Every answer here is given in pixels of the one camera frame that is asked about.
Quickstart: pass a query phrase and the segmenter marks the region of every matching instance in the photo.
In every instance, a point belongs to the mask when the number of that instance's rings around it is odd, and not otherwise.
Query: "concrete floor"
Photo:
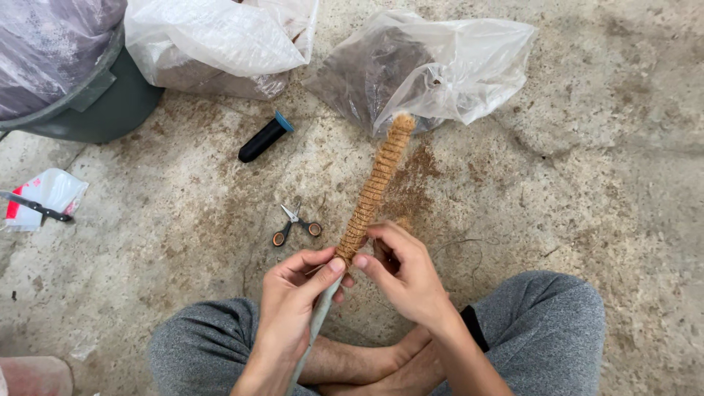
[[[167,91],[110,144],[11,133],[0,142],[0,186],[50,166],[91,186],[75,224],[0,235],[0,354],[65,359],[75,395],[155,395],[144,352],[158,323],[203,299],[258,299],[271,265],[333,245],[379,142],[299,82],[382,8],[540,31],[528,83],[505,106],[413,139],[381,217],[408,218],[458,307],[529,269],[590,281],[608,320],[600,394],[701,395],[699,0],[323,1],[311,67],[271,103]],[[275,109],[297,131],[238,162]],[[278,205],[299,198],[325,231],[314,240],[294,228],[274,249],[270,236],[286,221]],[[323,333],[397,341],[410,324],[357,279]],[[80,361],[70,356],[77,345],[95,349]]]

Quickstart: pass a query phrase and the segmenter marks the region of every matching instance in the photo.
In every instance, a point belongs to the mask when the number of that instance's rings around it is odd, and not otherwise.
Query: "clear plastic bag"
[[[417,116],[415,132],[446,119],[469,124],[525,83],[537,29],[509,20],[429,22],[382,11],[335,47],[303,85],[372,136],[394,112]]]
[[[318,0],[131,0],[125,45],[146,80],[271,99],[313,51]]]
[[[3,0],[0,120],[39,111],[80,84],[126,6],[126,0]]]

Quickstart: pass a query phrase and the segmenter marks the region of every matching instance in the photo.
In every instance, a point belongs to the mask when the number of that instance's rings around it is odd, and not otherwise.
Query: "knife blade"
[[[27,208],[30,208],[34,211],[38,211],[41,214],[45,214],[45,215],[53,218],[54,220],[66,222],[66,221],[71,221],[71,219],[73,219],[73,217],[69,216],[68,214],[60,214],[59,212],[57,212],[53,209],[43,207],[39,202],[30,201],[29,199],[26,199],[26,198],[22,197],[21,195],[17,195],[13,192],[0,191],[0,197],[3,197],[4,199],[7,199],[8,201],[15,202],[15,203],[20,204],[22,206],[26,206]]]

